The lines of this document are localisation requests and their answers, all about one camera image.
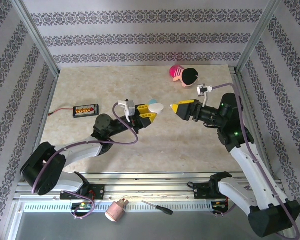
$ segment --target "screwdriver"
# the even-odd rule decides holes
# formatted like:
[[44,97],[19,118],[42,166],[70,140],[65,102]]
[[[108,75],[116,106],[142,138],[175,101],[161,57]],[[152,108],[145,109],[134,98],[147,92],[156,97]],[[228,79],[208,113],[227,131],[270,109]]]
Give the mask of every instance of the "screwdriver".
[[174,213],[174,211],[170,210],[169,208],[166,208],[166,207],[163,207],[163,206],[158,206],[158,205],[153,205],[149,202],[146,202],[146,201],[142,201],[144,204],[148,204],[152,207],[155,207],[156,209],[164,212],[165,214],[168,214],[168,215],[172,215]]

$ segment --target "striped wallpaper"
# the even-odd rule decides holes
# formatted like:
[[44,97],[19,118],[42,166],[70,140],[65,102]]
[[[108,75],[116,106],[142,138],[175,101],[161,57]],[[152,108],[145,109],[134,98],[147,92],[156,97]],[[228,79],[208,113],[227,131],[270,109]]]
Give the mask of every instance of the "striped wallpaper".
[[272,172],[300,203],[300,0],[280,3],[242,78]]
[[60,68],[235,66],[269,0],[25,0]]
[[0,0],[0,239],[34,150],[54,76],[9,0]]

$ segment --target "pink and black toy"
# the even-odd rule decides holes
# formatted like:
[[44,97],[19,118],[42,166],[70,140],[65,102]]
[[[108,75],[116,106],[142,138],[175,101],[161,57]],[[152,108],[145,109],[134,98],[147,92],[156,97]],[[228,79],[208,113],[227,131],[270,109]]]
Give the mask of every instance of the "pink and black toy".
[[174,65],[170,68],[170,76],[173,81],[181,81],[182,87],[190,87],[199,77],[199,73],[194,68],[185,69],[183,66]]

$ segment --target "marble surface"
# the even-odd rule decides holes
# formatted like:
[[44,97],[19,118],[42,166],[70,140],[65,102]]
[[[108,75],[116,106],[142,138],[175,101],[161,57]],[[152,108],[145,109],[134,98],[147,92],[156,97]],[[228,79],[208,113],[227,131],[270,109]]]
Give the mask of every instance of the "marble surface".
[[[232,82],[227,65],[191,66],[199,73],[197,84],[217,86]],[[63,68],[50,110],[98,103],[100,113],[112,114],[118,100],[133,100],[147,104],[156,99],[165,107],[152,125],[142,129],[135,145],[115,145],[98,157],[75,162],[67,172],[222,172],[241,171],[239,165],[218,140],[217,131],[200,122],[187,122],[174,114],[170,104],[199,99],[196,85],[189,88],[173,82],[169,66],[70,67]],[[219,107],[230,87],[215,90],[209,95],[208,106]],[[124,115],[117,107],[119,116]],[[93,132],[95,116],[73,118],[71,110],[61,110],[48,117],[42,142],[63,145],[85,139]],[[132,142],[131,132],[113,137],[117,142]]]

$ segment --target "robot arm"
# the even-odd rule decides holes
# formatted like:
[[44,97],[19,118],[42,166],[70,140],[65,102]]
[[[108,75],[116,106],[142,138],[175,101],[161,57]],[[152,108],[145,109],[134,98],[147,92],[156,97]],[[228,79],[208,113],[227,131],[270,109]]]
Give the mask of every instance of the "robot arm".
[[[149,112],[146,104],[135,105],[133,101],[127,100],[119,101],[118,105],[125,108],[125,116],[113,120],[107,114],[99,115],[93,133],[88,138],[67,145],[52,146],[49,142],[39,145],[20,170],[24,179],[34,188],[33,192],[45,195],[53,189],[88,196],[89,182],[78,172],[63,172],[64,167],[81,159],[105,154],[114,144],[136,143],[139,130],[151,125],[157,116]],[[128,130],[123,123],[133,129],[135,142],[117,143],[111,139]]]
[[[185,121],[192,117],[195,122],[202,121],[205,127],[217,130],[220,142],[240,165],[254,193],[235,182],[228,172],[220,172],[211,176],[205,192],[207,196],[219,194],[231,199],[248,216],[251,228],[259,237],[292,227],[292,222],[278,200],[284,204],[294,220],[300,213],[300,205],[296,200],[289,201],[286,194],[279,189],[262,162],[248,129],[242,131],[234,93],[225,94],[218,109],[206,106],[198,100],[181,101],[172,104],[171,108]],[[256,158],[250,154],[244,134]]]

